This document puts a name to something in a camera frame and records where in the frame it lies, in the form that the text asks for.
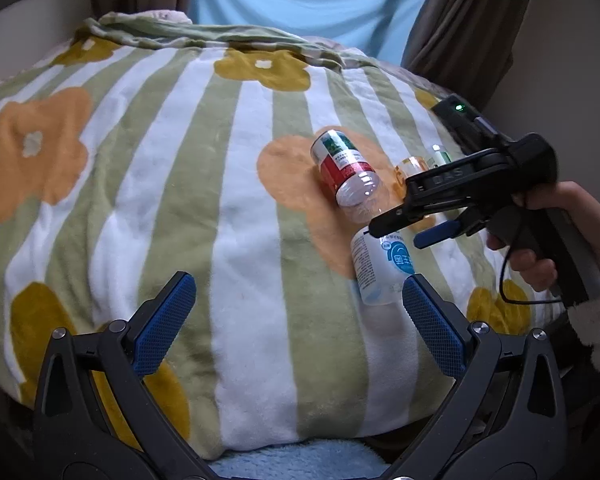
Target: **person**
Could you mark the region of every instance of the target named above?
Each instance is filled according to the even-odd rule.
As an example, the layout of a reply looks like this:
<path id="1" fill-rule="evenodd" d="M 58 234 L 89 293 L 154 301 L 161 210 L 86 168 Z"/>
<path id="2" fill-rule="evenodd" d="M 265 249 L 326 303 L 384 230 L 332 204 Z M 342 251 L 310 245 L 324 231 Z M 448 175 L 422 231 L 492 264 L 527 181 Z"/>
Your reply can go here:
<path id="1" fill-rule="evenodd" d="M 522 197 L 514 196 L 513 199 L 522 206 Z M 565 209 L 591 245 L 600 268 L 600 203 L 587 191 L 575 182 L 542 184 L 526 194 L 526 207 Z M 487 246 L 499 250 L 505 245 L 493 234 L 488 234 Z M 551 287 L 558 277 L 555 263 L 548 259 L 539 260 L 531 250 L 513 251 L 509 264 L 537 292 Z M 600 372 L 600 298 L 568 308 L 567 314 L 581 342 L 592 347 L 591 362 Z"/>

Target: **blanket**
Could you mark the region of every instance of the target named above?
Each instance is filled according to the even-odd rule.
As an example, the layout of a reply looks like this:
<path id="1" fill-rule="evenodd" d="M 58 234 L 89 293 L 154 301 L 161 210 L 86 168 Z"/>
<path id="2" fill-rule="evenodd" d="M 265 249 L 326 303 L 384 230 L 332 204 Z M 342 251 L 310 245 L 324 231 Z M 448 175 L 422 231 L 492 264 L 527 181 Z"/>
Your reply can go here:
<path id="1" fill-rule="evenodd" d="M 399 161 L 436 143 L 462 156 L 429 110 L 437 96 L 414 80 L 280 30 L 110 14 L 2 83 L 0 387 L 32 406 L 53 329 L 128 319 L 185 270 L 197 303 L 144 381 L 204 458 L 432 413 L 451 382 L 399 304 L 361 302 L 359 226 L 309 153 L 316 133 L 346 131 L 397 204 Z M 523 333 L 559 313 L 503 304 L 502 254 L 483 234 L 416 250 L 416 231 L 402 232 L 416 272 L 469 319 Z M 510 297 L 540 297 L 506 277 Z"/>

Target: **blue circular logo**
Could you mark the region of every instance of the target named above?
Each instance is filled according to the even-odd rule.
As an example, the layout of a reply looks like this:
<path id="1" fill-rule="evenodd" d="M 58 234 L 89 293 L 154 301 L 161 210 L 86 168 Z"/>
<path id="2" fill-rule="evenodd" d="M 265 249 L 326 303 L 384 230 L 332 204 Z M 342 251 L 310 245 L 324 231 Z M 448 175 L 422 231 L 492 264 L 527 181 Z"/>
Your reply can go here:
<path id="1" fill-rule="evenodd" d="M 393 242 L 386 253 L 386 257 L 389 261 L 392 261 L 402 272 L 414 274 L 413 264 L 411 263 L 411 258 L 409 257 L 409 251 L 402 242 Z"/>

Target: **textured blue pad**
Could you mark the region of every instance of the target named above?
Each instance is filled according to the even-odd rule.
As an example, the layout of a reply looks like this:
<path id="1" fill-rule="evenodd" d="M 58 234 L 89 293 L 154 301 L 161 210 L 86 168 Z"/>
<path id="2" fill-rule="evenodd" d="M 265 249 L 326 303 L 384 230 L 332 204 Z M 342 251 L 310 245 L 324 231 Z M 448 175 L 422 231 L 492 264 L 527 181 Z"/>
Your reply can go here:
<path id="1" fill-rule="evenodd" d="M 173 287 L 136 339 L 134 372 L 155 373 L 196 302 L 196 282 L 188 274 Z"/>
<path id="2" fill-rule="evenodd" d="M 416 249 L 424 249 L 442 240 L 455 237 L 461 228 L 462 225 L 458 220 L 442 222 L 442 224 L 435 225 L 426 231 L 416 234 L 413 237 L 413 245 Z"/>
<path id="3" fill-rule="evenodd" d="M 462 377 L 466 371 L 462 341 L 412 277 L 404 280 L 402 302 L 442 373 L 456 379 Z"/>

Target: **blue fluffy fabric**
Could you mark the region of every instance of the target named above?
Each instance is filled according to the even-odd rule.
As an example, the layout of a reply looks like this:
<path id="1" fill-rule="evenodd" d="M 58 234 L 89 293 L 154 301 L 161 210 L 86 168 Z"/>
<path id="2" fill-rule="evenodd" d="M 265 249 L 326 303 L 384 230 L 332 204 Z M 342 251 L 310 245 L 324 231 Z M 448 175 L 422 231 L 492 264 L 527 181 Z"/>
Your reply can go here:
<path id="1" fill-rule="evenodd" d="M 227 453 L 210 466 L 226 478 L 342 480 L 376 478 L 388 465 L 357 440 L 312 440 Z"/>

